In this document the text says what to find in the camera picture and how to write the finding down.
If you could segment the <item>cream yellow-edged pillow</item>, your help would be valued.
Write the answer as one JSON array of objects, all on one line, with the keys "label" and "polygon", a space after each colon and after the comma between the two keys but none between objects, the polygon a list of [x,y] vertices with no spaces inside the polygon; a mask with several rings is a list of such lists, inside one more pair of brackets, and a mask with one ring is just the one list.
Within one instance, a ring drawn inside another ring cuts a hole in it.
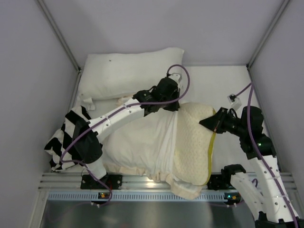
[{"label": "cream yellow-edged pillow", "polygon": [[215,133],[200,124],[215,114],[212,106],[201,103],[180,105],[172,172],[181,181],[205,185],[212,172]]}]

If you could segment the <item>grey plush cream-frilled pillowcase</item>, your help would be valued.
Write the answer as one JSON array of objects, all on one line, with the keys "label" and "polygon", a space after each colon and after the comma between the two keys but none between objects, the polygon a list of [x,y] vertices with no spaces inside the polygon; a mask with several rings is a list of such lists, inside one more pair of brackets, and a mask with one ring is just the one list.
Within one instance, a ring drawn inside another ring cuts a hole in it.
[{"label": "grey plush cream-frilled pillowcase", "polygon": [[172,172],[178,111],[159,110],[119,128],[103,141],[103,165],[108,172],[146,175],[164,181],[171,192],[187,200],[203,186],[181,181]]}]

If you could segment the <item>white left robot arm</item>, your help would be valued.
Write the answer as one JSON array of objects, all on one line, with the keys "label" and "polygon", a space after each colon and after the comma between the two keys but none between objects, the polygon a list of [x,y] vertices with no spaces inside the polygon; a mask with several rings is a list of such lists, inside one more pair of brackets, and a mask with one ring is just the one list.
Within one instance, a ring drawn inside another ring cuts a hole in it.
[{"label": "white left robot arm", "polygon": [[90,184],[99,189],[107,181],[102,163],[102,141],[122,126],[160,109],[178,111],[180,81],[180,74],[167,75],[158,85],[137,92],[113,111],[88,121],[77,121],[73,146],[90,173]]}]

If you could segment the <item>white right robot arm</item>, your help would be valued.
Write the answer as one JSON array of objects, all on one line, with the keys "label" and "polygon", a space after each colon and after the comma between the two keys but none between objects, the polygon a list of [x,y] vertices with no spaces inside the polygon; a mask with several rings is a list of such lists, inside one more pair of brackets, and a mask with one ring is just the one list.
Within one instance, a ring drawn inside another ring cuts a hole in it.
[{"label": "white right robot arm", "polygon": [[279,171],[276,152],[271,139],[263,133],[264,117],[259,108],[246,106],[241,117],[234,109],[220,108],[200,125],[214,133],[229,132],[239,138],[240,147],[253,167],[258,186],[249,180],[240,164],[225,166],[222,180],[234,187],[250,209],[257,228],[302,228],[299,218]]}]

